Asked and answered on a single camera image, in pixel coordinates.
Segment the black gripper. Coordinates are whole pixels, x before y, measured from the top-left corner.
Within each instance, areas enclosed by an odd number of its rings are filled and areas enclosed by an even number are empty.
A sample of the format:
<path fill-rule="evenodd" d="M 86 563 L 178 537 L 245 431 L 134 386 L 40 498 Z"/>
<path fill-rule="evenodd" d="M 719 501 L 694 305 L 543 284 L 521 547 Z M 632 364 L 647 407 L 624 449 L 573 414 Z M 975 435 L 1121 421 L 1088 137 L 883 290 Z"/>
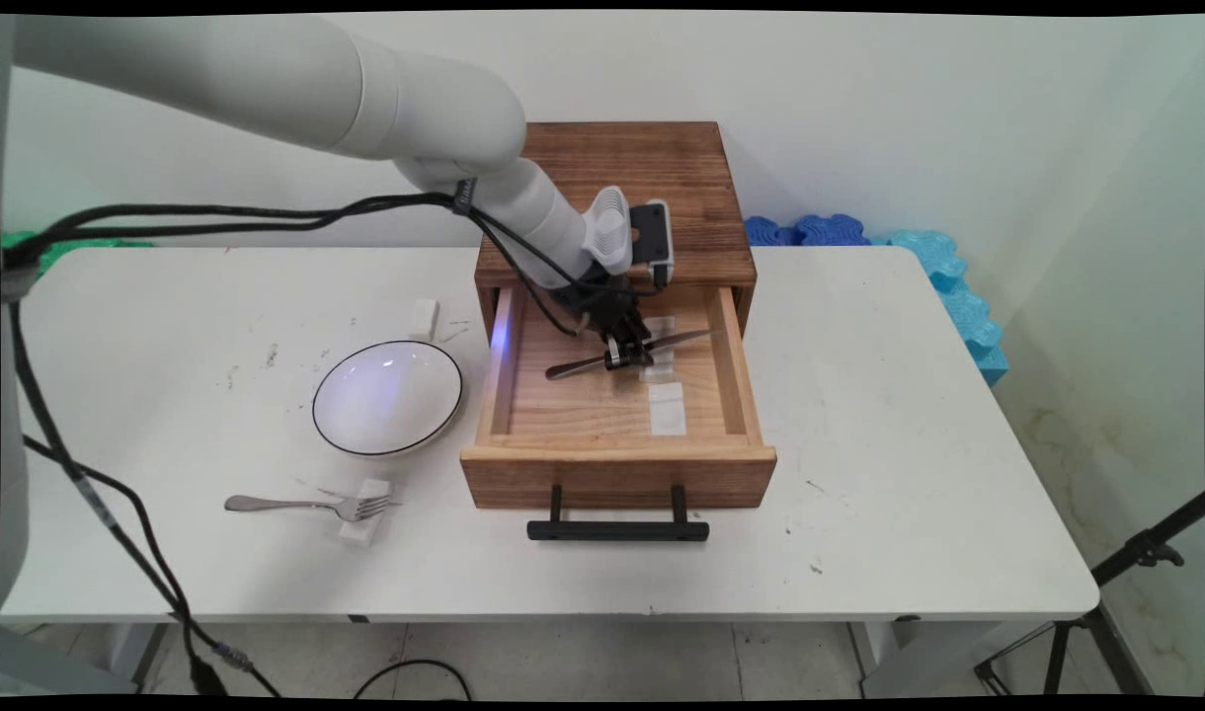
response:
<path fill-rule="evenodd" d="M 604 277 L 586 282 L 586 287 L 563 286 L 553 289 L 553 300 L 572 318 L 588 316 L 588 330 L 606 342 L 602 368 L 618 370 L 634 364 L 634 353 L 646 348 L 651 329 L 640 315 L 640 296 L 634 295 L 628 277 Z"/>

